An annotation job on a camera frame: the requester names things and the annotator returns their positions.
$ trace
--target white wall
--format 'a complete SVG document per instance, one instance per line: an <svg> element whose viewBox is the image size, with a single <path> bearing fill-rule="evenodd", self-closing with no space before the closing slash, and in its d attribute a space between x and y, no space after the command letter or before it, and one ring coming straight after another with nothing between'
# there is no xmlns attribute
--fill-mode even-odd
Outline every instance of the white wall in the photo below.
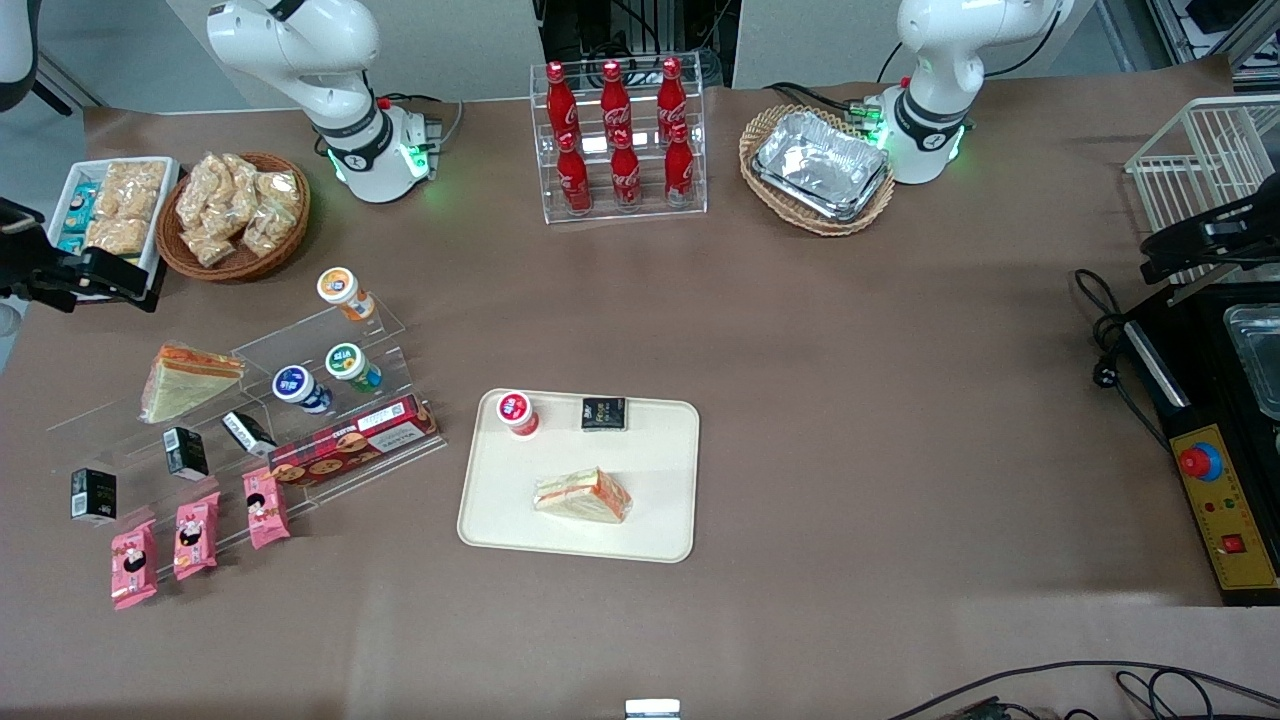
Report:
<svg viewBox="0 0 1280 720"><path fill-rule="evenodd" d="M742 0L735 87L791 81L824 86L873 81L897 44L897 0ZM1007 77L1043 74L1093 0L1075 0L1034 60ZM982 51L988 70L1012 65L1038 38ZM886 82L910 74L915 58L899 51Z"/></svg>
<svg viewBox="0 0 1280 720"><path fill-rule="evenodd" d="M374 13L381 35L381 54L369 69L375 92L444 100L529 95L529 65L543 61L530 0L361 1ZM216 1L168 3L209 51L205 17ZM227 74L253 106L296 105L252 77L237 70Z"/></svg>

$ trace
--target wicker basket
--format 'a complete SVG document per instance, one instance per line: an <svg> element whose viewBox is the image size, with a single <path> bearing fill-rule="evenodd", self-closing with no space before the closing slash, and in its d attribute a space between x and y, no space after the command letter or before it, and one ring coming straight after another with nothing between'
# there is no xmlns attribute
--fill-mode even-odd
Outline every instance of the wicker basket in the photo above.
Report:
<svg viewBox="0 0 1280 720"><path fill-rule="evenodd" d="M755 155L755 151L759 150L760 146L764 145L764 141L768 140L769 135L773 133L773 128L777 127L778 120L788 113L799 113L801 110L815 113L819 118L827 120L833 127L850 135L856 133L852 126L826 110L805 108L803 105L778 105L777 108L771 108L748 123L746 129L742 131L742 137L737 141L737 160L739 168L742 172L742 178L746 179L746 184L751 187L751 190L760 197L760 200L764 201L765 205L777 213L780 218L792 225L826 237L854 234L855 232L872 224L877 215L884 210L884 206L888 205L890 197L893 196L892 174L884 178L879 190L876 191L876 195L872 196L870 201L867 202L867 206L863 208L863 211L854 219L852 223L836 223L822 217L813 208L804 205L799 200L762 181L751 170L751 156Z"/></svg>
<svg viewBox="0 0 1280 720"><path fill-rule="evenodd" d="M188 278L209 282L253 281L279 268L302 245L302 236L307 232L307 217L311 214L311 186L307 184L307 177L302 174L302 170L297 165L278 155L269 152L241 152L239 156L252 163L255 168L264 173L293 172L293 177L298 179L298 197L302 200L302 205L298 208L298 223L293 225L289 234L284 236L279 247L273 250L266 258L259 258L239 242L241 234L243 234L243 231L241 231L232 237L236 252L232 252L212 268L205 268L196 260L191 250L187 249L187 243L183 242L182 220L178 219L178 213L174 210L178 197L187 187L187 181L191 177L187 176L178 181L173 192L164 201L164 208L161 208L160 219L157 220L156 246L160 249L160 256L164 258L165 263Z"/></svg>

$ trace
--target black package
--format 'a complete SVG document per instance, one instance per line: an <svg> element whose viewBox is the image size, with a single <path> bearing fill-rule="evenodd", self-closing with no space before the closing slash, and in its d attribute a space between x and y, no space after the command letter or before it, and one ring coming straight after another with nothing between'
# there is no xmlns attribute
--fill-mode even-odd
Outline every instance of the black package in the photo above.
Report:
<svg viewBox="0 0 1280 720"><path fill-rule="evenodd" d="M582 398L582 429L588 432L627 429L626 398L623 397Z"/></svg>
<svg viewBox="0 0 1280 720"><path fill-rule="evenodd" d="M164 454L169 461L169 474L184 480L202 480L209 477L209 460L200 436L187 428L169 428L164 433Z"/></svg>
<svg viewBox="0 0 1280 720"><path fill-rule="evenodd" d="M88 468L72 473L72 520L115 520L115 475Z"/></svg>
<svg viewBox="0 0 1280 720"><path fill-rule="evenodd" d="M275 441L257 424L257 420L243 413L228 413L223 416L223 427L244 448L244 452L266 457L275 450Z"/></svg>

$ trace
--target white tray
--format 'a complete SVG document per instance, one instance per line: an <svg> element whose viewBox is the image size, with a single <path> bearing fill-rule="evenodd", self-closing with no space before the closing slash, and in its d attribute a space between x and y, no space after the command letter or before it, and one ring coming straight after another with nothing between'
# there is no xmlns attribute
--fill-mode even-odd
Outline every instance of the white tray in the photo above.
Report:
<svg viewBox="0 0 1280 720"><path fill-rule="evenodd" d="M138 258L138 266L147 273L147 290L151 290L151 286L156 279L156 266L160 264L160 251L156 250L156 222L160 219L160 208L164 205L165 199L169 197L174 186L178 184L178 161L173 158L164 158L159 155L145 158L113 158L111 160L86 160L72 165L70 172L67 173L67 183L63 184L63 196L58 199L58 206L54 209L54 217L49 220L49 225L45 228L45 234L49 236L49 243L58 247L58 241L63 237L63 222L67 220L67 211L70 209L72 195L76 192L77 184L91 181L101 183L106 179L106 167L111 163L143 163L152 160L165 164L164 178L160 181L160 191L156 195L156 206L151 210L151 223L147 225L147 238L142 245L142 255ZM77 296L82 302L101 302L104 300L109 300L105 295L77 293Z"/></svg>
<svg viewBox="0 0 1280 720"><path fill-rule="evenodd" d="M678 400L627 398L625 432L582 432L584 397L525 391L538 430L518 438L498 419L492 389L480 398L458 511L458 537L477 547L680 562L694 550L698 410ZM534 510L539 478L599 466L631 493L621 525Z"/></svg>

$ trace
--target pink snack package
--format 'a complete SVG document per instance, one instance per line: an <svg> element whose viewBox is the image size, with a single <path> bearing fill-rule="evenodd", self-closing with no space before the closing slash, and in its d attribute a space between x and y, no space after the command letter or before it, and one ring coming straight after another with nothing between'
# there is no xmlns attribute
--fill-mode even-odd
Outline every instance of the pink snack package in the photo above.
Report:
<svg viewBox="0 0 1280 720"><path fill-rule="evenodd" d="M244 475L244 503L248 506L248 539L253 550L291 537L284 496L270 469L259 468Z"/></svg>
<svg viewBox="0 0 1280 720"><path fill-rule="evenodd" d="M147 520L111 541L111 602L116 610L134 606L156 593L155 520Z"/></svg>
<svg viewBox="0 0 1280 720"><path fill-rule="evenodd" d="M178 506L173 534L173 574L184 580L201 568L216 568L218 492Z"/></svg>

